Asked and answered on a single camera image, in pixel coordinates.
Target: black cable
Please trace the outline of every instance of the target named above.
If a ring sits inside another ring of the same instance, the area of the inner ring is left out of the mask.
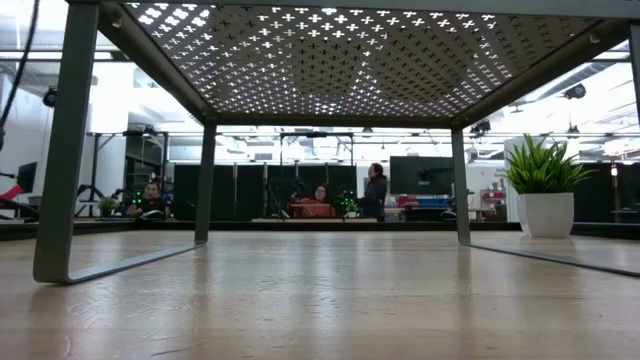
[[[13,86],[11,87],[11,92],[9,92],[9,97],[7,98],[7,104],[2,111],[2,117],[0,117],[0,150],[4,146],[4,135],[6,134],[4,131],[4,125],[7,122],[7,118],[9,117],[9,111],[11,111],[11,105],[13,105],[13,100],[16,97],[16,93],[18,92],[18,87],[20,86],[20,81],[22,80],[22,75],[24,74],[24,68],[27,64],[27,60],[29,59],[29,52],[31,52],[31,46],[33,44],[33,37],[36,33],[36,27],[38,25],[38,12],[40,10],[40,0],[33,0],[33,11],[31,15],[31,24],[29,25],[29,34],[27,36],[27,42],[24,46],[24,52],[22,53],[22,58],[20,59],[20,63],[18,64],[18,71],[16,71],[16,76],[13,81]]]

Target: white planter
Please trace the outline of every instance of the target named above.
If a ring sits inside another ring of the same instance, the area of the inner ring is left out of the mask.
[[[573,226],[573,193],[519,195],[522,230],[530,237],[566,238]]]

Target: woman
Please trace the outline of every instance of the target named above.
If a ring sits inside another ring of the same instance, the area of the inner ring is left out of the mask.
[[[296,206],[291,206],[291,208],[295,217],[335,216],[336,212],[330,205],[329,199],[329,187],[320,185],[316,188],[313,199],[303,198],[296,203],[292,196],[291,205],[296,204]]]
[[[169,218],[169,207],[162,200],[160,185],[156,182],[147,184],[144,188],[142,203],[132,205],[128,212],[130,216],[140,217],[153,210],[158,210],[164,214],[165,218]]]
[[[387,197],[387,177],[382,165],[373,163],[369,167],[369,183],[360,199],[361,213],[364,217],[374,217],[384,222],[384,201]]]

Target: green leaves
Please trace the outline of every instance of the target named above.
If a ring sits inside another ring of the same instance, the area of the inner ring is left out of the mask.
[[[595,170],[584,170],[573,165],[575,156],[565,159],[566,143],[554,143],[542,147],[535,144],[531,135],[525,134],[525,144],[509,151],[507,161],[511,165],[507,180],[518,194],[544,194],[569,192]]]

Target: computer screen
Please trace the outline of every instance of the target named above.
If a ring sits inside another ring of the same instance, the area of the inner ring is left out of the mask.
[[[37,162],[22,165],[18,168],[18,185],[22,188],[25,194],[33,192],[33,184],[36,182],[36,169],[38,168]]]
[[[453,158],[392,156],[391,194],[451,195]]]

